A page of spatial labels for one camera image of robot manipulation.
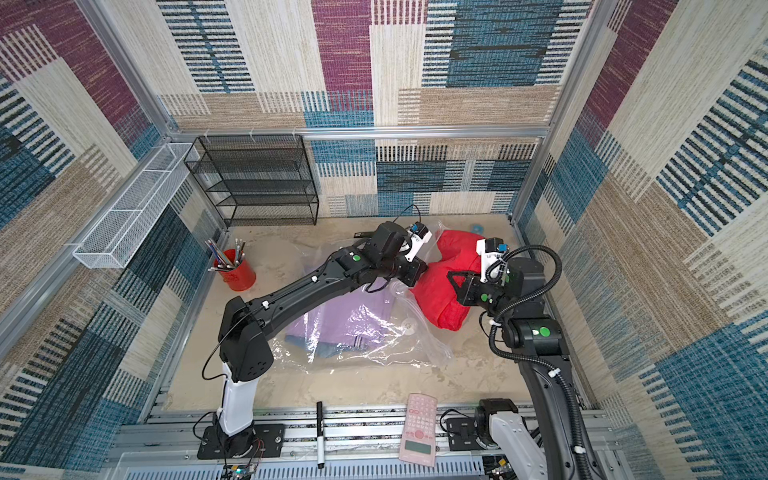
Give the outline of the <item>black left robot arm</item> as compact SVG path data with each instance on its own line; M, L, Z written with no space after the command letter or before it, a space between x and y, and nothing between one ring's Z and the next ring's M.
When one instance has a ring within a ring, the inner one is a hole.
M302 315L379 278L413 287L427 270L419 251L433 237L424 223L405 228L393 221L332 252L321 266L255 300L237 296L225 306L215 352L222 362L224 390L215 433L230 443L252 435L258 378L274 362L269 341Z

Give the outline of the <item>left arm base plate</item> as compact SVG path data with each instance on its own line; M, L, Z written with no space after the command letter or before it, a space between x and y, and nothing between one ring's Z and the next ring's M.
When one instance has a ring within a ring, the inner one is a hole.
M219 424L203 433L196 458L198 460L277 458L281 455L284 424L252 424L232 436Z

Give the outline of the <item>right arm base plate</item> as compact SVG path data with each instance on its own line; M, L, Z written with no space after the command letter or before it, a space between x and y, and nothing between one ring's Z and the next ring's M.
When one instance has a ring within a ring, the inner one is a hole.
M449 450L454 451L484 451L495 450L497 445L484 440L475 430L473 419L456 416L446 417L440 421L447 435Z

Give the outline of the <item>clear plastic vacuum bag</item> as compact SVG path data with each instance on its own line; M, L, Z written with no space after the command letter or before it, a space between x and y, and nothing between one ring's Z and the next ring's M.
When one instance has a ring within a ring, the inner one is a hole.
M280 369L305 373L406 365L443 367L453 359L401 282L378 279L301 315L269 341Z

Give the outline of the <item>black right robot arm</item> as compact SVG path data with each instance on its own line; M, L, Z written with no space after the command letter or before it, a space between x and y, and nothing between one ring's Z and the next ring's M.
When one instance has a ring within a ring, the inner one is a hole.
M499 238L480 240L479 272L447 274L458 303L480 307L487 316L490 351L518 366L539 428L532 436L519 413L486 407L476 422L477 435L501 449L519 479L602 479L563 330L544 307L544 295L561 278L562 260L553 249L537 246L552 259L554 271L547 276L544 266L528 257L532 249L513 249Z

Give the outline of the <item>red trousers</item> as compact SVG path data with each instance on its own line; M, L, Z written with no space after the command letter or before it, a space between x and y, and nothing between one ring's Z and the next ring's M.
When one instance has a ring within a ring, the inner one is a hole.
M484 237L464 231L445 230L437 241L441 259L431 263L411 292L425 318L435 327L457 332L470 308L457 301L449 272L479 273L481 260L476 245Z

